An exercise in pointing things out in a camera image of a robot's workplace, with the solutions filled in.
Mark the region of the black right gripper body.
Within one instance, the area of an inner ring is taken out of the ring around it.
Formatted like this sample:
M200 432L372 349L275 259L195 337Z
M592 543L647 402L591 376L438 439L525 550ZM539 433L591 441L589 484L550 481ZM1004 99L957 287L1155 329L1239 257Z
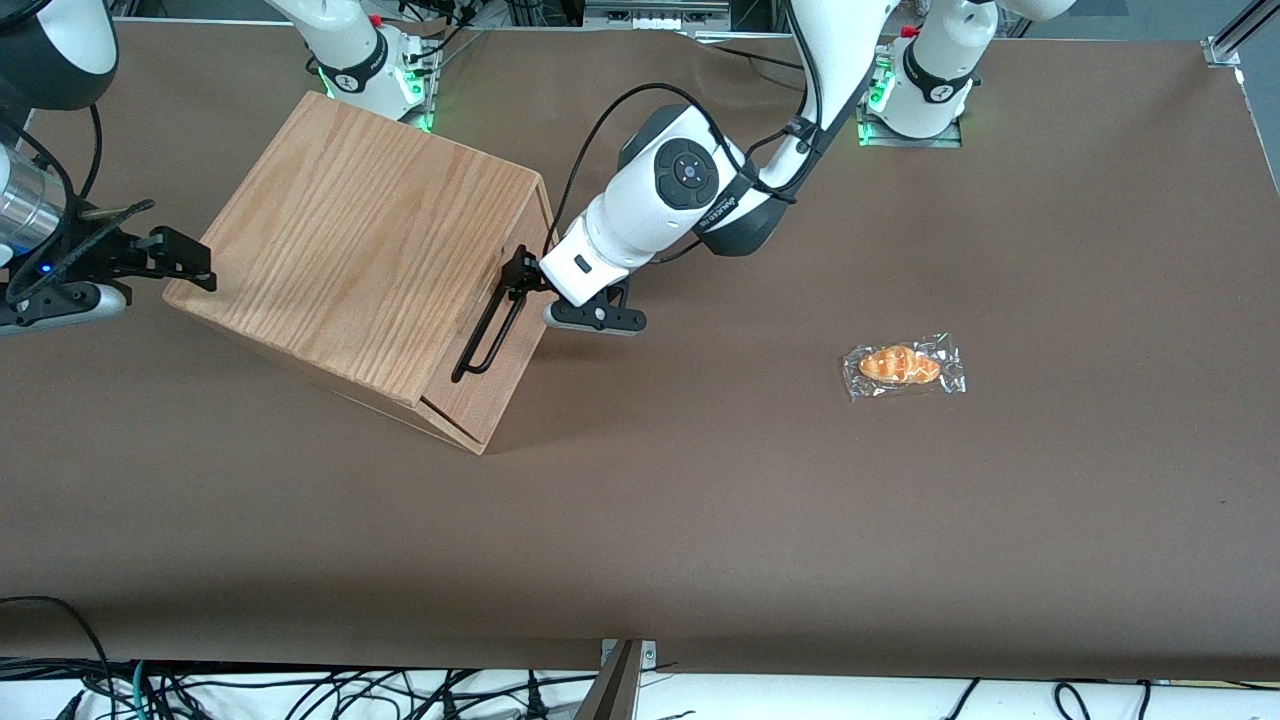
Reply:
M134 246L141 237L122 228L129 219L92 215L74 220L59 237L17 256L8 264L8 301L20 304L65 282L151 278L148 256Z

